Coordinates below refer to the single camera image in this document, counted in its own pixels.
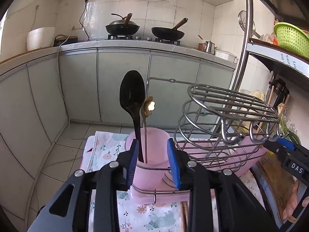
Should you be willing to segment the person's right hand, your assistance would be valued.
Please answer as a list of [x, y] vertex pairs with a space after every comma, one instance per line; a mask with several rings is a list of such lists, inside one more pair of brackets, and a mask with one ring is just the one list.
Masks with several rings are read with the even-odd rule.
[[293, 215], [293, 212], [295, 211], [297, 205], [298, 205], [298, 200], [297, 200], [297, 191], [299, 188], [299, 180], [296, 180], [293, 188], [292, 188], [292, 193], [291, 196], [286, 204], [286, 208], [283, 211], [282, 218], [283, 220], [289, 220], [290, 222], [295, 222], [296, 221], [296, 215]]

